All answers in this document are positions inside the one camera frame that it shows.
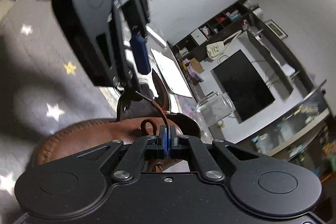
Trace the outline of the round black induction cooktop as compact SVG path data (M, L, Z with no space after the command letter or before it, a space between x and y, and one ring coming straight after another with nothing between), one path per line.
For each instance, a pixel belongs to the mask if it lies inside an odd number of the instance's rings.
M142 95L154 100L165 111L170 111L171 102L167 88L165 87L163 80L159 77L155 70L152 70L150 80L153 81L154 87L150 88L147 83L140 84ZM146 100L142 100L142 116L141 117L156 117L158 116L157 110L151 106Z

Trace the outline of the black flat television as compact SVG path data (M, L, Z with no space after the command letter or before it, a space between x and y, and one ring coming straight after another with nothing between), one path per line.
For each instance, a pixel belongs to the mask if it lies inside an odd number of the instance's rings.
M239 123L275 101L265 81L241 50L227 57L211 73L232 101Z

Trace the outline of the brown leather shoe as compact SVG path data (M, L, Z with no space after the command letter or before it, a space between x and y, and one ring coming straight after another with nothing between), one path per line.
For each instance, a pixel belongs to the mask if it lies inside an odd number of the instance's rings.
M166 113L169 126L175 126L177 135L190 135L201 138L198 124L181 113ZM72 124L49 136L38 145L33 155L33 166L51 162L78 152L96 147L113 140L131 144L145 135L159 135L163 119L154 114L152 117L140 117L115 121L114 119L93 119ZM147 172L162 172L179 163L180 160L149 161Z

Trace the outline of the white canvas tote bag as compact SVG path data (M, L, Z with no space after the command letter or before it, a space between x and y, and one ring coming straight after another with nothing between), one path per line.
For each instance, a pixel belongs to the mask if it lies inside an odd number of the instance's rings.
M226 51L228 46L240 36L241 33L242 31L237 31L222 41L214 42L207 45L206 46L207 57L211 60L215 60L216 58L218 58Z

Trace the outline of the glass display cabinet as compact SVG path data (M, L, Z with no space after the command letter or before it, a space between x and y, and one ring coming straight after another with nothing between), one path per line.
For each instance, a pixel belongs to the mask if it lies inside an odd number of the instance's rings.
M237 143L240 147L289 161L318 135L331 115L324 80L300 103L264 128Z

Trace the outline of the white paper sheet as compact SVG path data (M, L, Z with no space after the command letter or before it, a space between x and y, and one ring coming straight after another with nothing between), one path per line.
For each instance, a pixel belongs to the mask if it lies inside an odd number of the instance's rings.
M175 62L154 49L151 49L151 53L171 92L179 96L192 98L189 87Z

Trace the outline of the clear glass mug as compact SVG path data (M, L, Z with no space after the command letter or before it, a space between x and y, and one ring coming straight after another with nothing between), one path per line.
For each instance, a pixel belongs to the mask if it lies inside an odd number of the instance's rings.
M205 120L207 127L213 126L236 110L227 93L210 92L201 99L196 108Z

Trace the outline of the brown shoelace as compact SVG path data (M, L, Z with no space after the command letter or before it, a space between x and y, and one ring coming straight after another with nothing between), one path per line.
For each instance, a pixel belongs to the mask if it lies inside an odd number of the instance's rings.
M162 108L154 101L141 94L143 100L146 100L153 106L160 117L162 118L163 124L157 123L154 118L147 117L144 118L140 124L139 138L135 139L133 143L137 143L138 140L147 140L149 143L145 144L144 155L145 160L148 161L147 172L151 173L161 173L165 169L165 164L169 160L165 160L168 153L168 137L171 132L168 119L166 118L165 112Z

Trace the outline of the dark cubby bookshelf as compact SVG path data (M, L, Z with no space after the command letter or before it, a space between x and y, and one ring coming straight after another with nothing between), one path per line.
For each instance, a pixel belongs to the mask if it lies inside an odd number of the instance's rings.
M179 61L193 58L203 61L208 57L206 46L223 41L241 30L244 20L251 22L251 13L248 0L238 0L201 24L176 44L171 44L170 49Z

